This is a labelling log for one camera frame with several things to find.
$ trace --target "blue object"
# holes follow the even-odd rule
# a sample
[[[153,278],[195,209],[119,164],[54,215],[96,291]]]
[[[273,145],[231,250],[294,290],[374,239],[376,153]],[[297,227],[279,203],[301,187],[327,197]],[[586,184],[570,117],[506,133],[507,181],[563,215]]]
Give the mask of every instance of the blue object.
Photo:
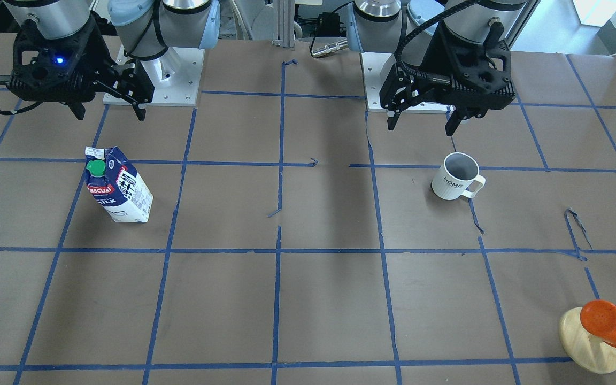
[[[441,12],[443,12],[443,6],[434,0],[410,0],[410,3],[408,3],[408,15],[418,27]],[[425,32],[433,35],[436,26],[437,24],[432,25],[425,29]]]
[[[358,36],[358,26],[355,25],[355,11],[353,10],[353,4],[349,4],[349,21],[346,27],[346,39],[349,41],[349,49],[353,52],[365,52],[363,45],[360,42],[360,36]]]
[[[208,10],[208,22],[203,28],[203,36],[201,36],[201,45],[198,48],[208,49],[215,47],[218,44],[218,36],[220,35],[220,3],[218,0],[213,0],[211,9]]]
[[[110,0],[108,14],[113,25],[122,27],[147,13],[153,6],[153,2],[154,0]]]

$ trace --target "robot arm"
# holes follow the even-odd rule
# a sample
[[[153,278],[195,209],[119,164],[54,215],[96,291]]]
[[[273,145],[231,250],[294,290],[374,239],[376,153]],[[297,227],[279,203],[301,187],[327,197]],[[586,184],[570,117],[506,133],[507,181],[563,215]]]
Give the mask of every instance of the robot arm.
[[[454,105],[448,136],[462,120],[509,105],[515,89],[504,37],[526,2],[448,0],[441,14],[420,24],[411,12],[419,0],[410,0],[407,10],[400,0],[356,0],[350,8],[349,47],[393,53],[379,93],[389,129],[401,112],[421,102]],[[430,41],[415,39],[437,22]]]
[[[139,120],[152,102],[154,83],[176,68],[154,74],[144,63],[157,61],[169,47],[211,48],[218,39],[218,0],[111,0],[109,10],[130,61],[113,61],[98,28],[102,20],[81,0],[4,0],[20,25],[11,75],[0,85],[23,100],[59,102],[83,119],[82,103],[96,92],[127,101]]]

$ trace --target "white mounting plate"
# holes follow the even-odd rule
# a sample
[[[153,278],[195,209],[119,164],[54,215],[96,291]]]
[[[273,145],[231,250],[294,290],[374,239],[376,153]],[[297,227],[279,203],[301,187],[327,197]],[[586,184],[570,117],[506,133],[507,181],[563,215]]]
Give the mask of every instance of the white mounting plate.
[[[198,89],[203,70],[203,58],[205,49],[196,48],[171,48],[178,53],[183,61],[183,69],[178,71],[167,82],[153,82],[156,90],[153,91],[153,102],[147,105],[163,105],[171,107],[196,107]],[[125,63],[123,56],[124,48],[120,46],[120,52],[116,59],[118,64]],[[129,105],[122,98],[115,98],[109,94],[103,97],[104,104]]]
[[[365,81],[365,91],[367,94],[367,110],[386,112],[386,109],[379,105],[379,90],[382,88],[382,78],[386,78],[387,74],[380,76],[382,68],[387,60],[391,58],[390,53],[364,52],[361,53],[361,63],[363,64],[363,78]],[[423,102],[415,107],[410,107],[403,111],[417,114],[445,114],[448,112],[448,105]]]

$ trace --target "silver cylinder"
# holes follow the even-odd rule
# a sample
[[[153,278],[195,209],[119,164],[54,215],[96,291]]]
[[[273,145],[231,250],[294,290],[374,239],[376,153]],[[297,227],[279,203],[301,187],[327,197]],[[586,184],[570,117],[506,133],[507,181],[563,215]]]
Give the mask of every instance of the silver cylinder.
[[[19,25],[31,19],[37,23],[42,36],[49,40],[75,34],[90,18],[87,3],[79,0],[57,0],[39,7],[20,7],[8,2],[4,4]]]
[[[374,17],[391,17],[401,10],[401,0],[355,0],[355,6]]]
[[[193,10],[194,8],[201,7],[201,5],[205,5],[205,3],[209,1],[210,0],[163,0],[163,3],[168,5],[168,7],[178,10]]]
[[[454,7],[464,0],[448,0],[445,5],[445,9]],[[504,39],[510,29],[515,24],[515,21],[520,15],[521,8],[527,2],[527,0],[493,0],[496,3],[496,7],[501,8],[501,5],[515,5],[519,6],[516,10],[494,10],[484,5],[474,4],[457,14],[454,14],[445,19],[445,25],[454,34],[462,39],[465,39],[476,44],[484,43],[484,39],[489,35],[489,20],[494,17],[498,17],[501,23],[505,27],[505,32],[501,39]]]

